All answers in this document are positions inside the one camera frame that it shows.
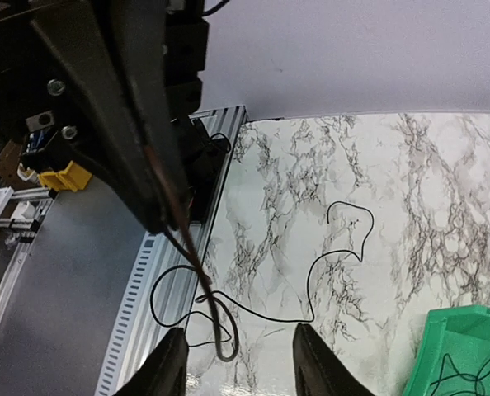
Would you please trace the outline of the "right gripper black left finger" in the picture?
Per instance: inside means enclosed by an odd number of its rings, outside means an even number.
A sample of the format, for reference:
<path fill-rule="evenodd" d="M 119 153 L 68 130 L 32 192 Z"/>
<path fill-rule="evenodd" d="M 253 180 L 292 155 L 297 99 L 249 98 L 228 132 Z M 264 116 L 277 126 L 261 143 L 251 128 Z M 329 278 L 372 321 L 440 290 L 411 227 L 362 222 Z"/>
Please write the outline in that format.
<path fill-rule="evenodd" d="M 171 328 L 115 396 L 185 396 L 189 347 L 183 328 Z"/>

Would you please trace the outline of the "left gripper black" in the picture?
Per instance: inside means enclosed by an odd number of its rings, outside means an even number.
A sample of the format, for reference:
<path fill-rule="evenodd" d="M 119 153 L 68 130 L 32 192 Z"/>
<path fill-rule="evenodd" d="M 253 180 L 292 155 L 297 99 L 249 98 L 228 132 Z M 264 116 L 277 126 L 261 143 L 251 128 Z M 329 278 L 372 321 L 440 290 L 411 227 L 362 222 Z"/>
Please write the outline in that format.
<path fill-rule="evenodd" d="M 209 26 L 202 1 L 0 1 L 0 130 L 47 130 L 35 170 L 76 162 L 150 233 L 185 221 L 176 122 L 200 105 Z"/>

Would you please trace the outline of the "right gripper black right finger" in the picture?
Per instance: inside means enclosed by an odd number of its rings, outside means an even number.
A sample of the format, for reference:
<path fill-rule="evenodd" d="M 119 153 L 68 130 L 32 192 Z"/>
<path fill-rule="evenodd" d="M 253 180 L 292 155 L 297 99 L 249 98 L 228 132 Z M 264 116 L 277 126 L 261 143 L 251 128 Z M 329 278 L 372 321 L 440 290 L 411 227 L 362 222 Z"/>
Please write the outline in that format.
<path fill-rule="evenodd" d="M 299 323 L 296 326 L 292 347 L 297 395 L 373 396 L 311 325 Z"/>

